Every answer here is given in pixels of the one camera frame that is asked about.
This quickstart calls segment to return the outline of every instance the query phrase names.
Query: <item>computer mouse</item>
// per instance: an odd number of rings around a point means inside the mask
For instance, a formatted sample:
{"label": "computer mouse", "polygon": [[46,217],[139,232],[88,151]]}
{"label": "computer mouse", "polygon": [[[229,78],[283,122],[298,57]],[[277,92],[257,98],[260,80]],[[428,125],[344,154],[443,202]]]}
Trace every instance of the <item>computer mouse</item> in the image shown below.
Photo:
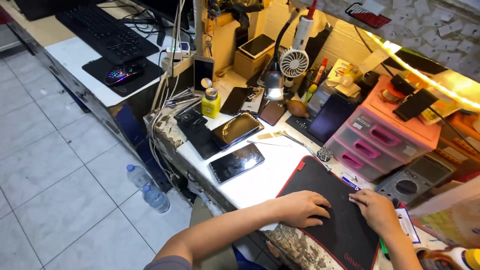
{"label": "computer mouse", "polygon": [[108,86],[121,85],[138,78],[144,73],[144,69],[138,64],[121,64],[114,66],[105,78]]}

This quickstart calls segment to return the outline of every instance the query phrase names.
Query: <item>hand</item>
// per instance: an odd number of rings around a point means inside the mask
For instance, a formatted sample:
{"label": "hand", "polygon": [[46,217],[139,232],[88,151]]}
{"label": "hand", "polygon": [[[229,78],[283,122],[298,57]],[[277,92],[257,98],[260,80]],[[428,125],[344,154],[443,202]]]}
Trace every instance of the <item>hand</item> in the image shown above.
{"label": "hand", "polygon": [[350,194],[350,201],[360,207],[368,225],[385,240],[386,237],[405,235],[392,202],[370,189]]}
{"label": "hand", "polygon": [[270,210],[275,212],[278,221],[288,226],[296,228],[305,228],[315,225],[322,225],[320,219],[309,218],[317,215],[330,218],[330,214],[323,207],[330,208],[330,203],[320,194],[313,191],[298,191],[288,195],[267,201]]}

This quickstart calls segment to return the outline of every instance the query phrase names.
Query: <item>keyboard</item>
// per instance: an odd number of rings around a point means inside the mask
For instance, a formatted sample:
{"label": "keyboard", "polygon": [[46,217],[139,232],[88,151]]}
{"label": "keyboard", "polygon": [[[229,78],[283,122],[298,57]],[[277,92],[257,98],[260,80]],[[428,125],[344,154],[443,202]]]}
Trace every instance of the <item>keyboard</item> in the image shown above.
{"label": "keyboard", "polygon": [[80,6],[55,17],[115,65],[160,51],[152,42],[95,5]]}

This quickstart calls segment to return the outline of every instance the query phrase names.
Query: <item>person's left hand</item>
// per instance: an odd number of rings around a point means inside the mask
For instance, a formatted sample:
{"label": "person's left hand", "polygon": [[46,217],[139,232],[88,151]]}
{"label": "person's left hand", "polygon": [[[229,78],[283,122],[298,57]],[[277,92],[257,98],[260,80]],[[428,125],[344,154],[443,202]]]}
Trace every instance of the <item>person's left hand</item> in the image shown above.
{"label": "person's left hand", "polygon": [[330,208],[330,203],[320,194],[313,191],[298,191],[267,201],[271,210],[275,211],[278,220],[291,227],[305,228],[322,225],[320,219],[310,216],[330,218],[330,214],[323,207]]}

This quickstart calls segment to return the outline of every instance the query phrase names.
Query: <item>small fan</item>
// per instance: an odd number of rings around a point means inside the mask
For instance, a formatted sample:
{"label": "small fan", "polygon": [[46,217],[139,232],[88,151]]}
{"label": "small fan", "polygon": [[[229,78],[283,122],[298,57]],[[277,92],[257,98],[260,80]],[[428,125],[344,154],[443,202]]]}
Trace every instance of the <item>small fan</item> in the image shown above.
{"label": "small fan", "polygon": [[283,75],[298,77],[308,68],[308,55],[304,50],[289,48],[280,57],[279,64]]}

